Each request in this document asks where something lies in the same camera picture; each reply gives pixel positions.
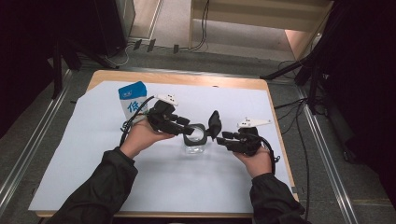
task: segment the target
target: black jacket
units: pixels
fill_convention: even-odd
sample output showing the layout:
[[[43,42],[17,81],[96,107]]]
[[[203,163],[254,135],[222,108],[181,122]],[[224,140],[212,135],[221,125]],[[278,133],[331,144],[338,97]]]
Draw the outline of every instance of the black jacket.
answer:
[[[106,151],[92,176],[73,192],[46,223],[108,224],[131,192],[137,169],[118,147]],[[258,224],[305,223],[304,208],[272,174],[253,178],[250,200]]]

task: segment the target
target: black curtain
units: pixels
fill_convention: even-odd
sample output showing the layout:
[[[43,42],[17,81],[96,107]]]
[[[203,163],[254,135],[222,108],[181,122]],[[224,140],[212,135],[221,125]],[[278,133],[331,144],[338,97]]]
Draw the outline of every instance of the black curtain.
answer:
[[[378,173],[396,207],[396,4],[343,2],[352,7],[322,65],[323,86],[354,133],[345,145]]]
[[[0,3],[0,138],[53,80],[43,1]]]

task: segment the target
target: metal rail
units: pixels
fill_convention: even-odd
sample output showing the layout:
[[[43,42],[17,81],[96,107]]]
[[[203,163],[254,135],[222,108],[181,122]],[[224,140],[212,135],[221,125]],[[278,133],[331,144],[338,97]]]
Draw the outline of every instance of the metal rail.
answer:
[[[43,117],[41,118],[40,122],[35,128],[35,131],[30,137],[25,148],[23,149],[20,157],[18,158],[17,162],[15,163],[11,172],[9,173],[6,181],[1,187],[0,217],[3,215],[4,211],[6,210],[7,205],[12,198],[12,195],[14,194],[18,185],[20,184],[24,173],[26,172],[33,156],[35,155],[35,152],[37,151],[44,135],[47,132],[47,129],[49,128],[53,118],[56,115],[56,112],[58,111],[60,105],[62,104],[62,101],[64,100],[64,97],[66,96],[67,91],[69,90],[69,82],[71,76],[72,76],[72,72],[70,70],[67,70],[64,75],[64,88],[62,89],[58,97],[49,103],[46,112],[44,113]]]
[[[301,87],[297,87],[297,90],[299,92],[300,98],[307,97],[305,91]],[[327,147],[326,141],[319,127],[317,117],[311,114],[311,111],[307,106],[304,107],[304,112],[317,143],[320,157],[323,160],[324,167],[326,169],[327,175],[329,176],[330,183],[332,184],[332,190],[334,190],[334,194],[338,205],[340,206],[341,213],[344,216],[344,220],[346,223],[358,224],[359,221],[347,194],[347,190],[344,187],[343,181],[341,180],[334,161],[332,160],[331,152]]]

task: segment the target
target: person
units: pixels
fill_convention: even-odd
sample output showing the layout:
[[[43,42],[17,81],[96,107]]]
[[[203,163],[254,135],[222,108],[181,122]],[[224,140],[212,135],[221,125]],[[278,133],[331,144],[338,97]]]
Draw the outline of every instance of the person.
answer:
[[[131,192],[137,175],[134,158],[152,144],[172,137],[153,131],[146,119],[136,123],[122,146],[104,153],[92,176],[46,223],[111,223]],[[289,188],[272,174],[267,149],[261,147],[252,157],[234,155],[252,177],[250,199],[256,223],[309,223],[300,217],[304,208],[294,200]]]

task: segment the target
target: hand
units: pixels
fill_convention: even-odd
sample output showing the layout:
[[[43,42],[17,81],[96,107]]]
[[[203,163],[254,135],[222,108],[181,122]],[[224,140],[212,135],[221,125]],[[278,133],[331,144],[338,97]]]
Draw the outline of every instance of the hand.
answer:
[[[172,137],[174,135],[169,133],[155,132],[149,125],[149,122],[143,119],[132,126],[120,150],[132,159],[152,144]]]
[[[242,153],[233,153],[247,167],[247,172],[252,178],[267,173],[272,173],[271,157],[268,149],[260,147],[256,154],[252,157]]]

